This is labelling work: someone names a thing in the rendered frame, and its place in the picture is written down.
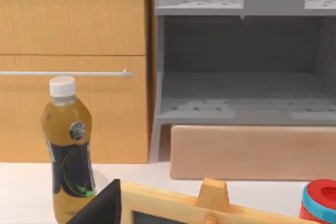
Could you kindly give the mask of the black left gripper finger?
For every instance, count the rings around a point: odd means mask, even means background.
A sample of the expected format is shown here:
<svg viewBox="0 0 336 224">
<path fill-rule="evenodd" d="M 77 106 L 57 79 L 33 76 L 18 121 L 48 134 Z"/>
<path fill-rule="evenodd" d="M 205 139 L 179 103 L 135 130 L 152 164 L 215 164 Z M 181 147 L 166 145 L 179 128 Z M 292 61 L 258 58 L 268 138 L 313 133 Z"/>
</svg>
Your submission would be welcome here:
<svg viewBox="0 0 336 224">
<path fill-rule="evenodd" d="M 120 224 L 120 180 L 114 179 L 66 224 Z"/>
</svg>

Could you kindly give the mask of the wooden framed blackboard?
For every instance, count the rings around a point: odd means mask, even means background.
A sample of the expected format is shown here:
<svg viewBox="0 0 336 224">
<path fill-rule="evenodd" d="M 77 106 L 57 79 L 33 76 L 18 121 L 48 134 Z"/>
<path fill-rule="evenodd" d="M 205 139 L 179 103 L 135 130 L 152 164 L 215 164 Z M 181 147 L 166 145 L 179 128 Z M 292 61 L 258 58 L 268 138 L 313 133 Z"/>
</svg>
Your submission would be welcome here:
<svg viewBox="0 0 336 224">
<path fill-rule="evenodd" d="M 134 214 L 186 224 L 319 224 L 229 203 L 225 181 L 205 178 L 198 196 L 121 182 L 121 222 L 134 224 Z"/>
</svg>

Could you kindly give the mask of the amber bottle with white cap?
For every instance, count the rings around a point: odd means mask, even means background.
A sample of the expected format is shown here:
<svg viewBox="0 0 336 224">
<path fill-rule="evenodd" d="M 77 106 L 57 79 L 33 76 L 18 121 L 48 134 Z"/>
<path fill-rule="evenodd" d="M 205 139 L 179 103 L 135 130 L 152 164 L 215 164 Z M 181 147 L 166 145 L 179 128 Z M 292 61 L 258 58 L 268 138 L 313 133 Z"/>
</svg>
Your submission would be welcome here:
<svg viewBox="0 0 336 224">
<path fill-rule="evenodd" d="M 74 77 L 49 82 L 51 101 L 41 116 L 52 170 L 52 198 L 58 224 L 66 224 L 96 195 L 90 160 L 92 116 L 77 97 Z"/>
</svg>

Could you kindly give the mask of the wooden cupboard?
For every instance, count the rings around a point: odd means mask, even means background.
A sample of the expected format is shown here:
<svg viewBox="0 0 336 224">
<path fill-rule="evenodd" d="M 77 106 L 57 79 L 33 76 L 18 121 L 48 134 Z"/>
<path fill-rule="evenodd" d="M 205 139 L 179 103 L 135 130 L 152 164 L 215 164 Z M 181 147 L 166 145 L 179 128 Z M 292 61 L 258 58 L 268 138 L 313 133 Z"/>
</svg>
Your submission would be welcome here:
<svg viewBox="0 0 336 224">
<path fill-rule="evenodd" d="M 49 76 L 79 72 L 91 159 L 148 161 L 151 0 L 0 0 L 0 162 L 48 162 Z"/>
</svg>

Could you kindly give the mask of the wooden cupboard door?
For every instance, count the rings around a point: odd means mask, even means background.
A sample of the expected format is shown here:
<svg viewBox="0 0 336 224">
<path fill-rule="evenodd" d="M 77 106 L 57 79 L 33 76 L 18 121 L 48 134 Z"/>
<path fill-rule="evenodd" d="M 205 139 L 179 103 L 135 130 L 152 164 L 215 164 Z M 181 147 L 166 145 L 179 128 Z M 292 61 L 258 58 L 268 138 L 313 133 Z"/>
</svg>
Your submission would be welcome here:
<svg viewBox="0 0 336 224">
<path fill-rule="evenodd" d="M 0 0 L 0 54 L 145 51 L 145 0 Z"/>
</svg>

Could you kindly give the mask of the grey cabinet with shelves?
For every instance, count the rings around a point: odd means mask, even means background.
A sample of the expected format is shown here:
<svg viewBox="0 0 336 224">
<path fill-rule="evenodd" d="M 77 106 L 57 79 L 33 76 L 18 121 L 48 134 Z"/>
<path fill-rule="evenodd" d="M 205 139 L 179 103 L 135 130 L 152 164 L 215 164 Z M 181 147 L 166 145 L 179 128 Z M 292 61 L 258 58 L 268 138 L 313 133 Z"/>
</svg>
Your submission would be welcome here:
<svg viewBox="0 0 336 224">
<path fill-rule="evenodd" d="M 336 126 L 336 0 L 154 0 L 167 124 Z"/>
</svg>

